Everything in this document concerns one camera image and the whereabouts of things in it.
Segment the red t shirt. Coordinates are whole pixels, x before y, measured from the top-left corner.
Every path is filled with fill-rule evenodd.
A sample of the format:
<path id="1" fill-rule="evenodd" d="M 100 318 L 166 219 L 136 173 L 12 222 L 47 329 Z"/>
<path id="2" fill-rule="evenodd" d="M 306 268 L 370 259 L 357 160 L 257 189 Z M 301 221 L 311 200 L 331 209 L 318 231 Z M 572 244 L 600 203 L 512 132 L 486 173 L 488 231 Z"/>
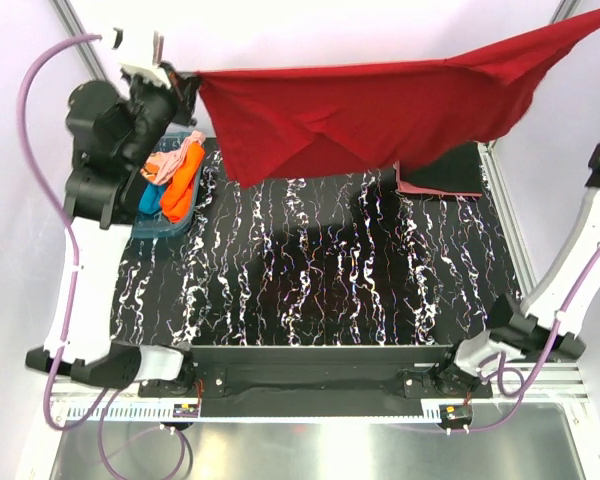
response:
<path id="1" fill-rule="evenodd" d="M 600 8 L 444 59 L 208 71 L 200 96 L 229 178 L 416 171 L 506 135 L 547 72 L 600 29 Z"/>

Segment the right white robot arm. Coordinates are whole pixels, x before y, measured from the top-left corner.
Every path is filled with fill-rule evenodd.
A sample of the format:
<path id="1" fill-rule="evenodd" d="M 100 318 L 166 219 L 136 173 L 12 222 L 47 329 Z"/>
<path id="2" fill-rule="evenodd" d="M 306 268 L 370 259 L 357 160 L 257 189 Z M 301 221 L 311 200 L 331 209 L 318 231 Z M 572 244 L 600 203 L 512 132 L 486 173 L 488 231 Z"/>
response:
<path id="1" fill-rule="evenodd" d="M 451 380 L 471 389 L 489 375 L 501 377 L 509 360 L 534 358 L 519 387 L 524 392 L 550 358 L 577 360 L 584 353 L 579 334 L 600 289 L 600 143 L 588 166 L 576 221 L 549 270 L 522 302 L 509 295 L 496 300 L 485 331 L 450 355 Z"/>

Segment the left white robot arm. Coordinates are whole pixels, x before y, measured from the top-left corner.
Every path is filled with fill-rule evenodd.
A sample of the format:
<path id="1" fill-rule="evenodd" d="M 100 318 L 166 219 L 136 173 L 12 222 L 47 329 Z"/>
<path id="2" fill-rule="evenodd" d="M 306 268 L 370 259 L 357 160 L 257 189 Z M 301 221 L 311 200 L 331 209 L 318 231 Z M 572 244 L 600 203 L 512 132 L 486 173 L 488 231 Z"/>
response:
<path id="1" fill-rule="evenodd" d="M 129 98 L 103 80 L 83 83 L 69 96 L 72 170 L 60 212 L 70 226 L 61 286 L 71 305 L 57 308 L 43 345 L 27 352 L 25 364 L 31 369 L 105 389 L 135 382 L 184 387 L 194 381 L 190 353 L 120 342 L 109 326 L 118 264 L 148 184 L 141 168 L 170 124 L 195 122 L 199 78 L 167 62 L 161 66 L 163 85 L 124 74 Z"/>

